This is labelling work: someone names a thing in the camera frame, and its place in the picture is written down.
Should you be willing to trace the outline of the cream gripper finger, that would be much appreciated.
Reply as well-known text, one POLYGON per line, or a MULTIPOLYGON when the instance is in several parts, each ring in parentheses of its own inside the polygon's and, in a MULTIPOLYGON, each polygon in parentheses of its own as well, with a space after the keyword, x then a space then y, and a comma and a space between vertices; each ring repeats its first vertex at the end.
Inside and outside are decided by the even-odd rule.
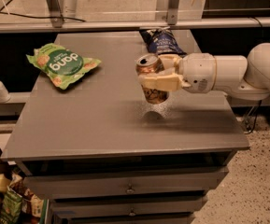
POLYGON ((143 87, 158 91, 177 91, 191 86, 182 75, 175 73, 163 76, 157 74, 140 75, 138 81, 143 87))
POLYGON ((159 58, 162 61, 165 69, 178 69, 180 62, 182 61, 182 58, 177 54, 161 54, 159 58))

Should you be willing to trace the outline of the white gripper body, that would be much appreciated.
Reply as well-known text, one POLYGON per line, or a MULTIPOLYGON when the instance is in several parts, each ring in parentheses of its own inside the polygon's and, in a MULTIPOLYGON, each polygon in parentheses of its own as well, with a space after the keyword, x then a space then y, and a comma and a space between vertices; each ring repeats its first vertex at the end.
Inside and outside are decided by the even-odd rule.
POLYGON ((208 93, 216 79, 216 60, 209 53, 192 53, 185 56, 178 73, 183 76, 182 89, 190 93, 208 93))

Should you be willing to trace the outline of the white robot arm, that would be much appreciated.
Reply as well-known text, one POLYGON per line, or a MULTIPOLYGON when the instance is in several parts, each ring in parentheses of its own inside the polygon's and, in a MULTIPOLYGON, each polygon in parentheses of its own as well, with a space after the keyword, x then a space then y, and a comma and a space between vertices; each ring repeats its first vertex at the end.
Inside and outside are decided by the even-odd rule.
POLYGON ((270 95, 270 43, 257 45, 246 57, 149 53, 137 60, 136 70, 147 91, 223 91, 234 98, 260 101, 270 95))

